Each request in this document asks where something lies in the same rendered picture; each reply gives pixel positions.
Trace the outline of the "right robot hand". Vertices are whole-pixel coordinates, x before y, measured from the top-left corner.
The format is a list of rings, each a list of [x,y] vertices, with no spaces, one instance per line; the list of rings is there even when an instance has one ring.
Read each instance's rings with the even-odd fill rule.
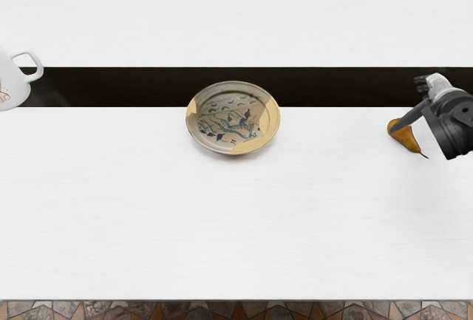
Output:
[[[422,110],[424,108],[437,102],[446,93],[460,91],[460,89],[453,87],[445,76],[437,72],[415,77],[414,83],[418,85],[417,90],[419,92],[427,92],[427,96],[388,128],[390,134],[394,134],[414,123],[423,115]]]

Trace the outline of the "patterned ceramic plate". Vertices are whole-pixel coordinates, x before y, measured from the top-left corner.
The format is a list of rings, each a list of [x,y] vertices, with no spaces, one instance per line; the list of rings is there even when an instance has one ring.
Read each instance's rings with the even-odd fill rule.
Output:
[[[272,95],[244,81],[207,86],[186,110],[186,126],[197,143],[233,156],[265,146],[277,133],[280,121],[280,108]]]

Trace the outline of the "brown yellow pear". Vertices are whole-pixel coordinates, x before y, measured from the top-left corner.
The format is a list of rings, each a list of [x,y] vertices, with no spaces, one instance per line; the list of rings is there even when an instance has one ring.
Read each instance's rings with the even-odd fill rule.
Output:
[[[399,118],[392,119],[387,124],[387,133],[388,135],[404,146],[410,152],[420,154],[421,156],[428,158],[422,151],[421,147],[419,146],[415,136],[413,134],[412,127],[410,125],[405,126],[402,129],[399,129],[396,132],[391,132],[390,129],[399,121]]]

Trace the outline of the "white printed mug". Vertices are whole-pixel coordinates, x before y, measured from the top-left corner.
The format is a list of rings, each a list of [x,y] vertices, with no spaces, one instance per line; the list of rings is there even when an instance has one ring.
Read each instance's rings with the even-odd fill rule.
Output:
[[[24,74],[14,62],[14,58],[28,55],[36,65],[31,75]],[[44,67],[39,57],[32,50],[8,52],[0,45],[0,112],[14,109],[23,104],[31,93],[30,83],[37,81],[44,74]]]

